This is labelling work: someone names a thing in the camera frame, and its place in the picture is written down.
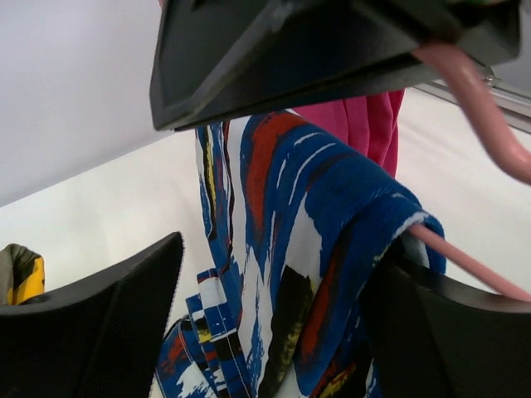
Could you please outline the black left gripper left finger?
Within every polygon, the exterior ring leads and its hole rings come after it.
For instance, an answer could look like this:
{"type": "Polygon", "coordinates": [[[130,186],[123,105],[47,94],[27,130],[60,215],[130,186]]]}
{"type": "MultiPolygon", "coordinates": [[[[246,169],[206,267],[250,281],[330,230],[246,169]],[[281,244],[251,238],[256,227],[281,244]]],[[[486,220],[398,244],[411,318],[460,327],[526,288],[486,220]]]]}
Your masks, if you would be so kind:
{"type": "Polygon", "coordinates": [[[1,308],[3,397],[147,397],[183,258],[174,232],[116,265],[1,308]]]}

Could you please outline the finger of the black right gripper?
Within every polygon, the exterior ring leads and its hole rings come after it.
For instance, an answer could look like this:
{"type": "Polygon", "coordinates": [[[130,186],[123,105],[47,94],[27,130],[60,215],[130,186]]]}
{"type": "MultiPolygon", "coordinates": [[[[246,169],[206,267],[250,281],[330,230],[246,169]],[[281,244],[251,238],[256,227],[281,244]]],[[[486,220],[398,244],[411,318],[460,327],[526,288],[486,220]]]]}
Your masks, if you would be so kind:
{"type": "Polygon", "coordinates": [[[176,1],[173,127],[434,80],[430,44],[478,66],[516,58],[517,1],[176,1]]]}
{"type": "Polygon", "coordinates": [[[415,43],[352,1],[168,1],[149,99],[158,131],[395,90],[415,43]]]}

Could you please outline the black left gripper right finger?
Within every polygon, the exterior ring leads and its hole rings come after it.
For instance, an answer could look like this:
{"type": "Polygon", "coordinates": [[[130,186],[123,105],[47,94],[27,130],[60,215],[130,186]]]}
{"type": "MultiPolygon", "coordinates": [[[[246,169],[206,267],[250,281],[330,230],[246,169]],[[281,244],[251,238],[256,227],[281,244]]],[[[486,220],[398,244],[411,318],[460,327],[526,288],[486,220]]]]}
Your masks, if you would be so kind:
{"type": "Polygon", "coordinates": [[[402,260],[361,296],[386,397],[528,397],[530,305],[402,260]]]}

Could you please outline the olive yellow camouflage trousers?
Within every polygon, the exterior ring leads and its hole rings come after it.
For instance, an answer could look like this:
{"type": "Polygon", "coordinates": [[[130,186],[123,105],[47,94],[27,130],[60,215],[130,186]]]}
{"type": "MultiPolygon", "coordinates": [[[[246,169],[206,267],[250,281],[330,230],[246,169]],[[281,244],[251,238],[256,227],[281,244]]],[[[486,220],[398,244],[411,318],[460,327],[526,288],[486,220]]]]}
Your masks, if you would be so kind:
{"type": "Polygon", "coordinates": [[[45,263],[26,246],[1,250],[1,305],[19,305],[45,291],[45,263]]]}

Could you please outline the pink hanger of blue trousers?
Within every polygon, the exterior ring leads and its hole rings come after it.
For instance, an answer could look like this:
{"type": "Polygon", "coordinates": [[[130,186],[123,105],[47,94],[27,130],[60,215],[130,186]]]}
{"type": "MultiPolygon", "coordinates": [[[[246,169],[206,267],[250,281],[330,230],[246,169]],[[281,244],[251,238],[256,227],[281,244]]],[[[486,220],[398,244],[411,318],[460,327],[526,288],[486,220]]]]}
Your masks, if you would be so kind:
{"type": "MultiPolygon", "coordinates": [[[[530,151],[514,136],[474,62],[457,46],[431,42],[412,55],[435,70],[453,92],[490,159],[513,179],[530,184],[530,151]]],[[[422,224],[408,232],[505,297],[528,302],[530,294],[448,243],[422,224]]]]}

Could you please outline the pink trousers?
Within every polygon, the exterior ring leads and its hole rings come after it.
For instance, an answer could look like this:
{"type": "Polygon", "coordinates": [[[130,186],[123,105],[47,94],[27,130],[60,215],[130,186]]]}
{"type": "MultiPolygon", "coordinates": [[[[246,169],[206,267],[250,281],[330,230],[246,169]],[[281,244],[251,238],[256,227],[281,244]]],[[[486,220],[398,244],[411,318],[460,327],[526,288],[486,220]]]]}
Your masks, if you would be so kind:
{"type": "Polygon", "coordinates": [[[404,90],[338,99],[294,108],[312,124],[370,158],[395,176],[398,157],[398,114],[404,90]]]}

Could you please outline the blue white patterned trousers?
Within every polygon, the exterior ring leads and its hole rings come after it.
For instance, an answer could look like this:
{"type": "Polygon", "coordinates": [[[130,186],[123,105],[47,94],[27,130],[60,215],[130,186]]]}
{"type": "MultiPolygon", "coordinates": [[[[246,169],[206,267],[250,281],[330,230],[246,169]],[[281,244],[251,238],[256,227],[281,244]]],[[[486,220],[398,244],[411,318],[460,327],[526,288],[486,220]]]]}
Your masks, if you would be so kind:
{"type": "Polygon", "coordinates": [[[166,397],[379,397],[359,297],[407,236],[440,222],[376,163],[291,111],[200,127],[197,170],[213,266],[170,329],[156,377],[166,397]]]}

